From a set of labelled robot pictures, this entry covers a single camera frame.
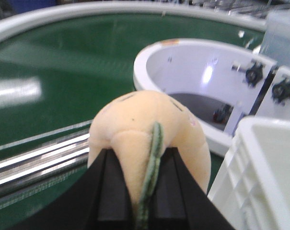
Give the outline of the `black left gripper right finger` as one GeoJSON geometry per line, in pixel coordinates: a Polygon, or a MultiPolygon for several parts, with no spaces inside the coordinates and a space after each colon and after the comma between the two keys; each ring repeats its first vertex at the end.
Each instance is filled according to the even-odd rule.
{"type": "Polygon", "coordinates": [[[177,148],[161,158],[150,202],[150,230],[232,230],[185,166],[177,148]]]}

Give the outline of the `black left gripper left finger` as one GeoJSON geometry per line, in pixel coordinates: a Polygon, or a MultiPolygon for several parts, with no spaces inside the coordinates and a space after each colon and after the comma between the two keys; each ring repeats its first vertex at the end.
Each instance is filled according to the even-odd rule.
{"type": "Polygon", "coordinates": [[[131,230],[133,215],[123,172],[112,149],[56,200],[13,230],[131,230]]]}

